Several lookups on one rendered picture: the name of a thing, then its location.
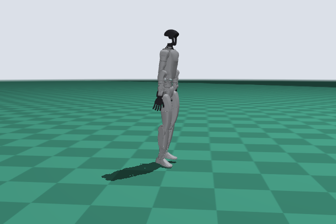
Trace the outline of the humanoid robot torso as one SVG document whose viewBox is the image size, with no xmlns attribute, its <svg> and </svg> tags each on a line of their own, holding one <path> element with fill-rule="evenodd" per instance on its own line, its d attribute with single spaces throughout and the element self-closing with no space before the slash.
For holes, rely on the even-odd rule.
<svg viewBox="0 0 336 224">
<path fill-rule="evenodd" d="M 168 46 L 167 46 L 168 47 Z M 166 91 L 166 94 L 170 96 L 170 98 L 173 96 L 174 93 L 174 87 L 172 86 L 172 82 L 170 79 L 175 79 L 176 71 L 177 71 L 177 64 L 178 64 L 178 53 L 174 49 L 171 49 L 171 47 L 164 48 L 162 50 L 169 50 L 170 55 L 167 59 L 166 66 L 164 70 L 167 72 L 167 76 L 164 77 L 166 80 L 164 81 L 164 91 Z"/>
</svg>

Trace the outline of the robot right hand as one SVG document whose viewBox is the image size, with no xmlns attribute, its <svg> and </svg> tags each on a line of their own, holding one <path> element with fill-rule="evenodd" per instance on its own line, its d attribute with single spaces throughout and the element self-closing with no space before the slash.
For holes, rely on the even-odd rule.
<svg viewBox="0 0 336 224">
<path fill-rule="evenodd" d="M 158 91 L 157 91 L 156 96 L 157 96 L 157 98 L 156 98 L 156 100 L 155 100 L 155 104 L 154 104 L 153 109 L 155 108 L 155 110 L 156 110 L 156 109 L 157 109 L 157 106 L 158 106 L 157 111 L 159 110 L 159 107 L 160 107 L 160 110 L 159 110 L 159 111 L 161 111 L 161 107 L 162 107 L 162 105 L 163 105 L 163 108 L 164 108 L 164 103 L 163 103 L 163 99 L 162 99 L 163 95 L 162 95 L 162 96 L 158 96 Z M 155 107 L 155 105 L 156 105 L 156 107 Z"/>
</svg>

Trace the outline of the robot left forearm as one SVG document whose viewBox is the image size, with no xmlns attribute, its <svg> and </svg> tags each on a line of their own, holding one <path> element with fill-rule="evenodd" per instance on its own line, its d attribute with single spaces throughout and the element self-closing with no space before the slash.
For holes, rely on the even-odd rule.
<svg viewBox="0 0 336 224">
<path fill-rule="evenodd" d="M 174 91 L 179 87 L 178 85 L 178 76 L 175 77 L 175 79 L 172 79 L 172 86 L 174 87 Z"/>
</svg>

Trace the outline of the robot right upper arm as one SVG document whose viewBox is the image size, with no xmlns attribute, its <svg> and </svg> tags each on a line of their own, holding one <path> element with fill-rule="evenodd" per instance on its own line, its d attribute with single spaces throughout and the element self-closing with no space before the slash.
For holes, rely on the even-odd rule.
<svg viewBox="0 0 336 224">
<path fill-rule="evenodd" d="M 169 50 L 161 50 L 160 51 L 160 63 L 159 63 L 159 71 L 163 70 L 164 71 L 164 77 L 167 76 L 167 72 L 164 70 L 165 66 L 166 66 L 166 62 L 167 59 L 170 55 L 170 51 Z M 159 73 L 158 71 L 158 73 Z"/>
</svg>

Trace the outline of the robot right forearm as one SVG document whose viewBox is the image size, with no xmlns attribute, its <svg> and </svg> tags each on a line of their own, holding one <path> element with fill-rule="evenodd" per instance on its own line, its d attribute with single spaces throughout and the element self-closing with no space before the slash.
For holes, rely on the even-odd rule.
<svg viewBox="0 0 336 224">
<path fill-rule="evenodd" d="M 160 70 L 159 74 L 158 74 L 158 96 L 162 96 L 163 95 L 163 90 L 164 90 L 164 71 Z"/>
</svg>

